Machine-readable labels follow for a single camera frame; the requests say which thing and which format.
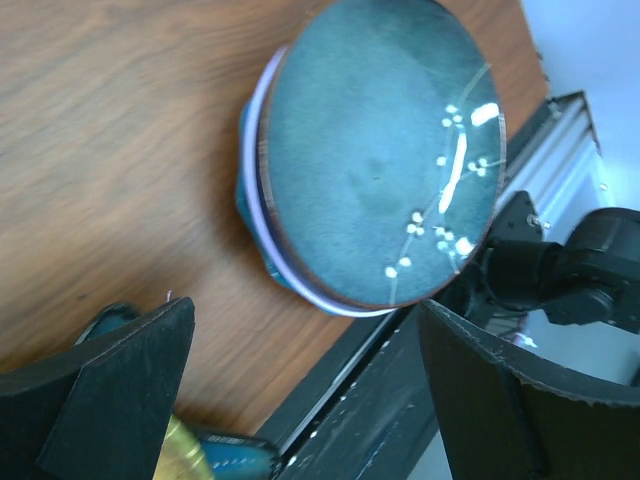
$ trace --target wooden surface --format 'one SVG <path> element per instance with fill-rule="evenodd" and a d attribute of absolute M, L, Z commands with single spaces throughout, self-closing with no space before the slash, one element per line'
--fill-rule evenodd
<path fill-rule="evenodd" d="M 233 201 L 237 122 L 320 0 L 0 0 L 0 370 L 102 306 L 193 297 L 178 412 L 253 432 L 350 323 L 266 274 Z M 546 86 L 517 0 L 447 0 L 512 135 Z"/>

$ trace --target brown wood grain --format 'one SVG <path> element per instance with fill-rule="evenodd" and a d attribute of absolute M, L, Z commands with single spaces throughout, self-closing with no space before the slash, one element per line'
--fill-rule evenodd
<path fill-rule="evenodd" d="M 546 85 L 517 0 L 447 0 L 509 135 Z M 196 304 L 178 411 L 255 431 L 350 324 L 276 285 L 236 214 L 240 110 L 320 0 L 0 0 L 0 370 L 104 305 Z"/>

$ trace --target white wall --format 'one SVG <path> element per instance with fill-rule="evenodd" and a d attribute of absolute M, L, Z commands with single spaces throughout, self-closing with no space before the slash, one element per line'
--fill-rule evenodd
<path fill-rule="evenodd" d="M 640 209 L 640 2 L 521 1 L 552 94 L 586 91 L 616 203 Z"/>

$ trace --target wooden table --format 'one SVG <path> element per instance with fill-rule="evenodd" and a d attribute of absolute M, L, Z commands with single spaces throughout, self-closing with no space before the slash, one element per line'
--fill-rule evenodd
<path fill-rule="evenodd" d="M 183 417 L 255 431 L 351 320 L 280 288 L 236 214 L 240 110 L 322 0 L 0 0 L 0 369 L 102 306 L 193 297 Z M 447 0 L 513 135 L 546 83 L 517 0 Z"/>

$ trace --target yellow object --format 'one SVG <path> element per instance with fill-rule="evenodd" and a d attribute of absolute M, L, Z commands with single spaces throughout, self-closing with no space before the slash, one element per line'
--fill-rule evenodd
<path fill-rule="evenodd" d="M 214 480 L 200 442 L 173 415 L 153 480 Z"/>

